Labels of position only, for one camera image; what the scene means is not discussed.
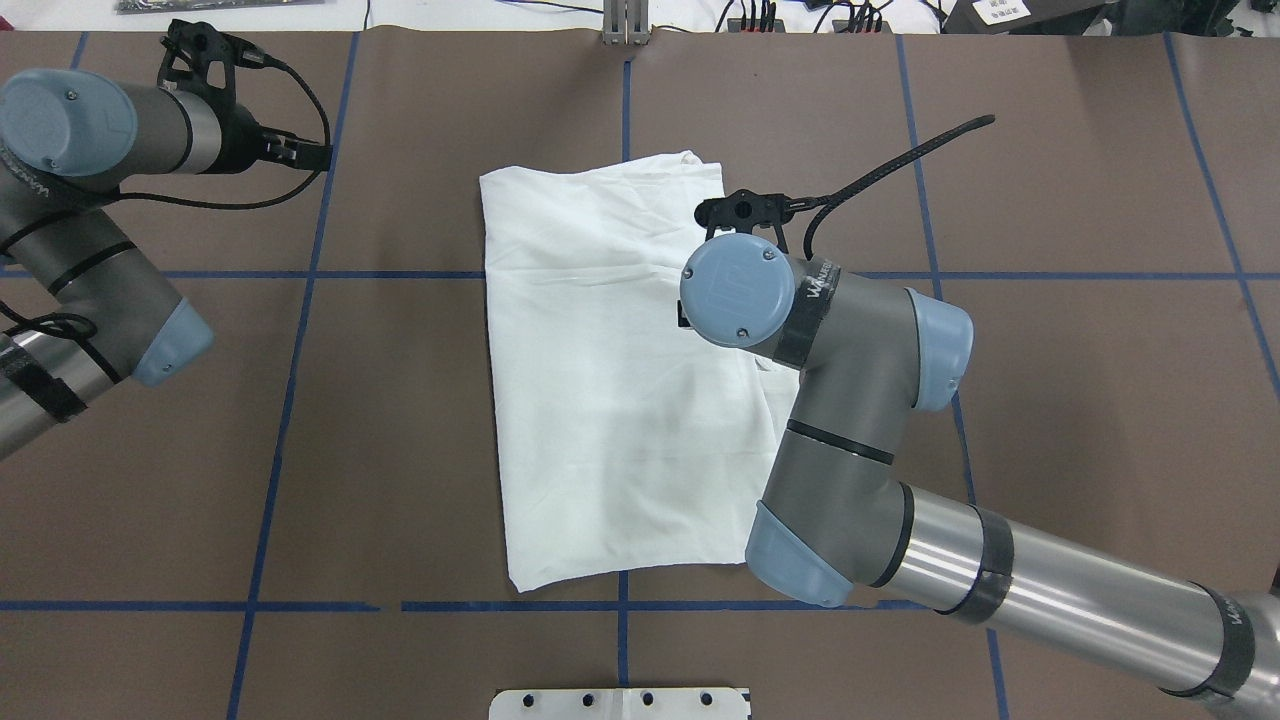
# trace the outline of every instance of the white bracket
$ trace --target white bracket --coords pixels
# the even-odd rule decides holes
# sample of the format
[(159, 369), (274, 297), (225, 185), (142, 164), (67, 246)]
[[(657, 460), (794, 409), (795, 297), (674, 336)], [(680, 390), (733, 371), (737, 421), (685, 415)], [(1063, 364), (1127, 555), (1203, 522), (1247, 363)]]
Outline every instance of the white bracket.
[(740, 688), (503, 691), (489, 720), (750, 720), (750, 697)]
[(648, 45), (649, 0), (604, 0), (604, 44)]

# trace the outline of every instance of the metal bracket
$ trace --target metal bracket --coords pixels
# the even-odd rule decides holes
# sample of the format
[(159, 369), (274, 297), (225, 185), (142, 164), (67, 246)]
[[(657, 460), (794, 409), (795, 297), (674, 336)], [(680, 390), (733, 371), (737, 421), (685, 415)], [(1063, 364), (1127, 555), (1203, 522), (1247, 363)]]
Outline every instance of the metal bracket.
[(649, 0), (604, 0), (604, 44), (648, 45)]

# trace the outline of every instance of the white cloth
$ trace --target white cloth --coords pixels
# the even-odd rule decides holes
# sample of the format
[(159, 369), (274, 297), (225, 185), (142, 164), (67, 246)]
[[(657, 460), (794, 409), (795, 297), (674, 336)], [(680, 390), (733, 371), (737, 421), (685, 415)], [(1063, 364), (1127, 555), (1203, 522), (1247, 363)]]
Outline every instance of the white cloth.
[(521, 592), (613, 570), (742, 562), (792, 370), (676, 325), (692, 152), (480, 178), (507, 569)]

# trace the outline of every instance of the light blue joint cover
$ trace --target light blue joint cover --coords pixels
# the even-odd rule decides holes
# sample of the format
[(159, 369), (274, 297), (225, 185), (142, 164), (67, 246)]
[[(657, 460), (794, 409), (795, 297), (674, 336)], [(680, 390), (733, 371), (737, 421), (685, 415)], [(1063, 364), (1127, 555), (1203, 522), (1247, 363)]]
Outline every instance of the light blue joint cover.
[(840, 607), (854, 592), (854, 583), (797, 538), (764, 502), (755, 503), (746, 566), (764, 584), (809, 605)]
[(214, 331), (183, 297), (151, 341), (151, 347), (142, 354), (133, 377), (147, 387), (155, 387), (186, 368), (211, 345)]
[(689, 324), (721, 347), (750, 347), (778, 332), (794, 300), (787, 256), (748, 233), (704, 242), (689, 258), (680, 281)]
[(0, 90), (0, 136), (33, 168), (96, 176), (129, 154), (138, 113), (120, 86), (100, 74), (37, 68)]
[(964, 310), (911, 288), (920, 341), (920, 387), (916, 410), (942, 410), (960, 387), (973, 352), (973, 320)]

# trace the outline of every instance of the towel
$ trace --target towel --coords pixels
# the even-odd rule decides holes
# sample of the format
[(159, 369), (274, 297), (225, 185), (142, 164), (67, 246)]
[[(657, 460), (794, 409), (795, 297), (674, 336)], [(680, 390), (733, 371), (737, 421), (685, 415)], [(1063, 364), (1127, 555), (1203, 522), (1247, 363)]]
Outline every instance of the towel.
[(797, 380), (676, 323), (719, 165), (504, 168), (480, 190), (512, 583), (742, 562)]

